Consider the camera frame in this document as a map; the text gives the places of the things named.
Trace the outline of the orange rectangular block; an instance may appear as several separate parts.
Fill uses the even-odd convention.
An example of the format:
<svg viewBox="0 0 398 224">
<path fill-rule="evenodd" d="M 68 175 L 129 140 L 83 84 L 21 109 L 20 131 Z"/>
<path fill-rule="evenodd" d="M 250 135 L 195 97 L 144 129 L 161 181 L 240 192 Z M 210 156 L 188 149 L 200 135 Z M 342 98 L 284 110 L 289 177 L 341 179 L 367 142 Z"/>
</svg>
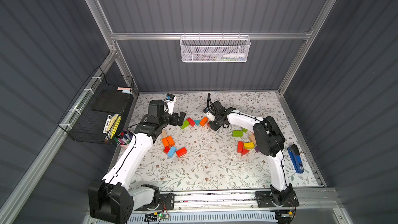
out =
<svg viewBox="0 0 398 224">
<path fill-rule="evenodd" d="M 204 127 L 204 126 L 208 123 L 208 121 L 209 121 L 209 119 L 208 119 L 207 117 L 204 117 L 204 118 L 200 121 L 199 125 L 202 126 L 202 127 Z"/>
</svg>

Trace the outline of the red rectangular block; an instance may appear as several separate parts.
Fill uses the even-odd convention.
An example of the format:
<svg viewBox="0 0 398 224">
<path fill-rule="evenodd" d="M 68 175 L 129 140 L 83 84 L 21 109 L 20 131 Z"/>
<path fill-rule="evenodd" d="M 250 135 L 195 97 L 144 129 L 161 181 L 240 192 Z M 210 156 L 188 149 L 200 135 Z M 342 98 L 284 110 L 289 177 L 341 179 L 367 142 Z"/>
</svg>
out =
<svg viewBox="0 0 398 224">
<path fill-rule="evenodd" d="M 181 148 L 181 149 L 176 151 L 176 155 L 177 155 L 178 158 L 180 158 L 180 157 L 182 157 L 182 156 L 184 156 L 186 154 L 187 154 L 187 149 L 185 147 L 183 147 L 183 148 Z"/>
</svg>

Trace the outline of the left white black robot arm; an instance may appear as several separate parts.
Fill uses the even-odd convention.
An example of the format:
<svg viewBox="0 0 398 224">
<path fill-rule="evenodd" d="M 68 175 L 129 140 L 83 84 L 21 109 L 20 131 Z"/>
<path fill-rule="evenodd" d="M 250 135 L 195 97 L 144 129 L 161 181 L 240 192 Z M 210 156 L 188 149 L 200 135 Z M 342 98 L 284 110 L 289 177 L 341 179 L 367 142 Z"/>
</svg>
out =
<svg viewBox="0 0 398 224">
<path fill-rule="evenodd" d="M 152 100 L 148 114 L 131 133 L 127 149 L 114 167 L 88 188 L 89 210 L 92 218 L 114 224 L 126 224 L 133 211 L 139 208 L 155 210 L 160 205 L 157 186 L 141 185 L 129 191 L 136 169 L 162 130 L 168 125 L 182 125 L 185 113 L 175 113 L 176 97 L 167 94 L 164 100 Z"/>
</svg>

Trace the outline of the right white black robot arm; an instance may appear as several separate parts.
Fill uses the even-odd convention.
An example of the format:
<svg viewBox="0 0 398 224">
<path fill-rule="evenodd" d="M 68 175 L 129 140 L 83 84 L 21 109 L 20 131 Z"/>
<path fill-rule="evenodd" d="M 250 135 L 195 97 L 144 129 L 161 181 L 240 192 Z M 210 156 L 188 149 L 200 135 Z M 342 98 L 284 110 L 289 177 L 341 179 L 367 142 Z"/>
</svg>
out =
<svg viewBox="0 0 398 224">
<path fill-rule="evenodd" d="M 208 100 L 204 113 L 209 118 L 209 127 L 217 131 L 230 124 L 238 125 L 255 136 L 259 151 L 267 158 L 271 173 L 271 197 L 275 206 L 284 206 L 294 197 L 284 164 L 285 137 L 271 116 L 265 118 L 244 114 L 233 107 L 225 108 L 219 101 Z"/>
</svg>

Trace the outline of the orange block left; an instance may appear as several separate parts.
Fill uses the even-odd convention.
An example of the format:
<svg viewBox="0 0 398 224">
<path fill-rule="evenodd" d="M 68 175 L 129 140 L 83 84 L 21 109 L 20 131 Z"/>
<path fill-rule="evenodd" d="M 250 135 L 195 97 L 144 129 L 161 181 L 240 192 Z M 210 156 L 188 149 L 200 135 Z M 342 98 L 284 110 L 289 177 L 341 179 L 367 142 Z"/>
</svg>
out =
<svg viewBox="0 0 398 224">
<path fill-rule="evenodd" d="M 173 147 L 175 146 L 175 142 L 173 140 L 173 138 L 171 136 L 167 136 L 165 138 L 162 139 L 162 143 L 164 145 L 164 147 Z"/>
</svg>

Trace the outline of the light blue block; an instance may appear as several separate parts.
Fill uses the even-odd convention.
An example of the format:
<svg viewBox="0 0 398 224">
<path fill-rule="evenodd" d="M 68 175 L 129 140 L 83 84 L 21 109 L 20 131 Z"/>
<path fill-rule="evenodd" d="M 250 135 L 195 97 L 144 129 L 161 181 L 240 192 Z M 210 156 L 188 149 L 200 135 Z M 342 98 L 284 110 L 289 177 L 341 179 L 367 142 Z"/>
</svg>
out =
<svg viewBox="0 0 398 224">
<path fill-rule="evenodd" d="M 169 158 L 172 158 L 172 157 L 175 155 L 176 151 L 177 151 L 176 147 L 172 146 L 172 147 L 170 148 L 169 152 L 167 153 L 167 156 L 168 156 Z"/>
</svg>

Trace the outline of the small red block left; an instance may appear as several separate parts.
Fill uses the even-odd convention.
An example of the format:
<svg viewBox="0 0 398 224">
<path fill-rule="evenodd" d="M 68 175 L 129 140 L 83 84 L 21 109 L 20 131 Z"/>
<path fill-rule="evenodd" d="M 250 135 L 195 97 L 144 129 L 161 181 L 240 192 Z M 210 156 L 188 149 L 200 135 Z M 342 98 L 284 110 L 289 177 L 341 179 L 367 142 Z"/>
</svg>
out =
<svg viewBox="0 0 398 224">
<path fill-rule="evenodd" d="M 170 149 L 171 149 L 170 146 L 165 147 L 164 150 L 163 150 L 163 152 L 164 152 L 165 154 L 168 154 L 169 151 L 170 151 Z"/>
</svg>

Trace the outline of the yellow block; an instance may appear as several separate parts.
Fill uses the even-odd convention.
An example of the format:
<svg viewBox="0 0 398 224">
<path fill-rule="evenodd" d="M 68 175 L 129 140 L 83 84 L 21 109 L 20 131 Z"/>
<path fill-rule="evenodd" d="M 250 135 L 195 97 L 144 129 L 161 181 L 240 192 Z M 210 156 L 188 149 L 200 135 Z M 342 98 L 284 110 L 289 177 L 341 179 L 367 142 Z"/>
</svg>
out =
<svg viewBox="0 0 398 224">
<path fill-rule="evenodd" d="M 244 143 L 244 148 L 245 149 L 254 149 L 255 144 L 253 142 Z"/>
</svg>

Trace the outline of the red triangle block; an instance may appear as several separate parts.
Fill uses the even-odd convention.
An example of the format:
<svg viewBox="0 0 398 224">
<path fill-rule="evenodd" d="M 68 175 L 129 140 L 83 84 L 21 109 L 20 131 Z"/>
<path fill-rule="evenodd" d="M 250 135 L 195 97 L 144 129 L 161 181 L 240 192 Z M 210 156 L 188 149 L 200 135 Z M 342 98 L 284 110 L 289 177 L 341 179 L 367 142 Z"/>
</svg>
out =
<svg viewBox="0 0 398 224">
<path fill-rule="evenodd" d="M 244 156 L 244 155 L 248 154 L 249 152 L 250 152 L 250 150 L 243 149 L 241 152 L 241 155 Z"/>
</svg>

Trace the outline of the pink pen cup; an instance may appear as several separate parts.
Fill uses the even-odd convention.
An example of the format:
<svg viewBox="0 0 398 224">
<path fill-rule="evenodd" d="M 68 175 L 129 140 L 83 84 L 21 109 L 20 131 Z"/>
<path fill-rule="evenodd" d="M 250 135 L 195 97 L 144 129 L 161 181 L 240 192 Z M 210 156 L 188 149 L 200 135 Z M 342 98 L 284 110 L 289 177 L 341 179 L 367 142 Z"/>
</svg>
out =
<svg viewBox="0 0 398 224">
<path fill-rule="evenodd" d="M 133 133 L 129 130 L 123 130 L 120 134 L 114 135 L 113 140 L 119 146 L 127 146 L 133 138 Z"/>
</svg>

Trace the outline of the yellow highlighter pack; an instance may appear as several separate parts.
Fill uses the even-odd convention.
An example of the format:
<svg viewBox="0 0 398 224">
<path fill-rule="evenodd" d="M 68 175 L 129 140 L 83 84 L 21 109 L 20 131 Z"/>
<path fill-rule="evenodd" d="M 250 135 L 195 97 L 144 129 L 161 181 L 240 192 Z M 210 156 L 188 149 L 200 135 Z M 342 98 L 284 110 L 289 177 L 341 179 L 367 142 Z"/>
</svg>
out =
<svg viewBox="0 0 398 224">
<path fill-rule="evenodd" d="M 118 114 L 115 114 L 111 117 L 110 123 L 109 123 L 107 131 L 106 131 L 106 136 L 107 136 L 108 140 L 111 140 L 113 138 L 113 136 L 115 135 L 115 133 L 117 132 L 121 118 L 122 117 Z"/>
</svg>

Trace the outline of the white marker in basket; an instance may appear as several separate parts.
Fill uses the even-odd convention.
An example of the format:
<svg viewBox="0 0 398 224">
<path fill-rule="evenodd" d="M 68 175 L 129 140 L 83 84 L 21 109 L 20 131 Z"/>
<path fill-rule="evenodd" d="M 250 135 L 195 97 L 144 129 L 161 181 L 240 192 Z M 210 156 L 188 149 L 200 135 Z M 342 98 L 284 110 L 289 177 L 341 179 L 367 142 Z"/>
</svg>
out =
<svg viewBox="0 0 398 224">
<path fill-rule="evenodd" d="M 240 61 L 245 62 L 246 61 L 246 56 L 245 56 L 245 54 L 242 54 L 242 53 L 224 54 L 223 58 L 227 59 L 227 60 L 236 61 L 236 62 L 240 62 Z"/>
</svg>

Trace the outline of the blue stapler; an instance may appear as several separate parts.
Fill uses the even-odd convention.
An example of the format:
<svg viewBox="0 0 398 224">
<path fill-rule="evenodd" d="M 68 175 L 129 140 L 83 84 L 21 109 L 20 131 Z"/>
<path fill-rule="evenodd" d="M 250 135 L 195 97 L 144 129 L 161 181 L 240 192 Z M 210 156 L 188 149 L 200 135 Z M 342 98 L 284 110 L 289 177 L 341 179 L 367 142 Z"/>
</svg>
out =
<svg viewBox="0 0 398 224">
<path fill-rule="evenodd" d="M 293 167 L 297 174 L 302 174 L 304 172 L 303 163 L 301 160 L 300 152 L 297 145 L 293 144 L 287 148 Z"/>
</svg>

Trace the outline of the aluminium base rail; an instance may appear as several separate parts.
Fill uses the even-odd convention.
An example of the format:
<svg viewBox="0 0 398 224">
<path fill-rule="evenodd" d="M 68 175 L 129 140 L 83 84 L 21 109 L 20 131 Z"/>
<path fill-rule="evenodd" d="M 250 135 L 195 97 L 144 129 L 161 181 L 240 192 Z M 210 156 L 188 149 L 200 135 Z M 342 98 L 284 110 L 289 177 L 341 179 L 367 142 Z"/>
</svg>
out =
<svg viewBox="0 0 398 224">
<path fill-rule="evenodd" d="M 342 200 L 334 188 L 297 188 L 284 204 L 273 202 L 269 189 L 209 190 L 209 191 L 155 191 L 144 193 L 139 200 L 123 187 L 90 186 L 88 189 L 90 213 L 116 208 L 117 214 L 134 212 L 188 212 L 188 211 L 272 211 L 287 212 L 300 209 L 342 207 Z"/>
</svg>

